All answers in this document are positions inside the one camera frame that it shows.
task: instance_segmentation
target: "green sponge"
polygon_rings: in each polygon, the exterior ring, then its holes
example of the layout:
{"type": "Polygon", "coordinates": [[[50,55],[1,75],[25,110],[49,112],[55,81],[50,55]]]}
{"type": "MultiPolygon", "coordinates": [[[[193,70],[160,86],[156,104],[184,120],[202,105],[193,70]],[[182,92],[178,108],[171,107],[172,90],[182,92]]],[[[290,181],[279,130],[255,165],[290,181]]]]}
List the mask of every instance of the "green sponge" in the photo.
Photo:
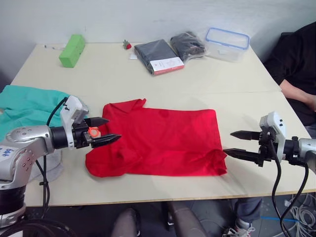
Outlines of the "green sponge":
{"type": "Polygon", "coordinates": [[[73,68],[84,48],[82,35],[72,35],[64,51],[59,55],[59,60],[65,68],[73,68]]]}

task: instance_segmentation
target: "plastic container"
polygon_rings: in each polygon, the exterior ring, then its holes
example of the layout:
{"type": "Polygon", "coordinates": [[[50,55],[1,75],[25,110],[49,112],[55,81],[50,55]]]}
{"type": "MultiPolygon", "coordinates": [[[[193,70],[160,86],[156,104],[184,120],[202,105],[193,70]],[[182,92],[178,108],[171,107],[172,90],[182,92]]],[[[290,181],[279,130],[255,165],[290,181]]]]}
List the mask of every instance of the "plastic container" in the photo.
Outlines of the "plastic container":
{"type": "Polygon", "coordinates": [[[240,62],[250,42],[247,35],[218,28],[209,28],[205,39],[207,56],[230,62],[240,62]]]}

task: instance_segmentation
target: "black shirt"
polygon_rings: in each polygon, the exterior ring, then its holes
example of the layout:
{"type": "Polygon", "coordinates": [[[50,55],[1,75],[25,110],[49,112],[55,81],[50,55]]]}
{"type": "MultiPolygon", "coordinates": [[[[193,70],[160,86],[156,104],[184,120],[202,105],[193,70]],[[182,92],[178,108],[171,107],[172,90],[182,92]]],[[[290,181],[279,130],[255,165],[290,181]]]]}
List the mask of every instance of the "black shirt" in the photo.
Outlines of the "black shirt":
{"type": "MultiPolygon", "coordinates": [[[[316,95],[316,22],[282,39],[264,65],[279,85],[286,79],[304,92],[316,95]]],[[[316,122],[316,113],[306,104],[287,100],[304,126],[316,122]]]]}

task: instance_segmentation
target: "red cloth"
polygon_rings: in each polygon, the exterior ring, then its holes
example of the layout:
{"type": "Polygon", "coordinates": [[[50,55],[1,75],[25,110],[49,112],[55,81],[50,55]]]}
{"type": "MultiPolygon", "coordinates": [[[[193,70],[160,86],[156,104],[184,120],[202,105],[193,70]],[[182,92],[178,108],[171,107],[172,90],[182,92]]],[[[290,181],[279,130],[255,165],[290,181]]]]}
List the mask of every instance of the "red cloth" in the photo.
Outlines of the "red cloth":
{"type": "Polygon", "coordinates": [[[214,110],[150,109],[143,108],[145,102],[138,99],[104,106],[103,117],[110,122],[100,127],[101,133],[122,137],[86,155],[85,165],[92,175],[226,173],[214,110]]]}

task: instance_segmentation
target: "white table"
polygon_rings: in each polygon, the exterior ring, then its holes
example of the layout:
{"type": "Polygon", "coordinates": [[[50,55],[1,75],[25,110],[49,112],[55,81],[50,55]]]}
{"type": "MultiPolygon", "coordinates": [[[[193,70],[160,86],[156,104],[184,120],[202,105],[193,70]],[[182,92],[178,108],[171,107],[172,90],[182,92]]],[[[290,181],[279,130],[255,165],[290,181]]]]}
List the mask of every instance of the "white table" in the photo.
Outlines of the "white table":
{"type": "MultiPolygon", "coordinates": [[[[138,98],[146,98],[145,106],[150,108],[215,109],[224,149],[257,152],[256,141],[239,140],[230,133],[259,131],[260,117],[273,110],[278,111],[286,123],[288,139],[294,135],[309,138],[252,50],[241,64],[210,58],[193,60],[183,70],[157,77],[149,75],[139,61],[129,60],[129,52],[122,50],[119,44],[88,44],[73,69],[60,66],[59,53],[38,45],[12,84],[58,89],[76,95],[89,106],[92,117],[100,116],[107,103],[138,98]]],[[[89,151],[90,148],[63,150],[65,170],[50,183],[51,205],[267,196],[271,194],[277,174],[274,162],[265,162],[261,168],[227,157],[228,173],[217,177],[126,174],[96,178],[84,166],[85,154],[89,151]]],[[[295,193],[304,169],[286,161],[281,166],[282,179],[277,194],[295,193]]],[[[315,191],[315,187],[316,175],[310,173],[305,192],[315,191]]],[[[26,204],[41,205],[41,195],[38,182],[31,182],[27,185],[26,204]]]]}

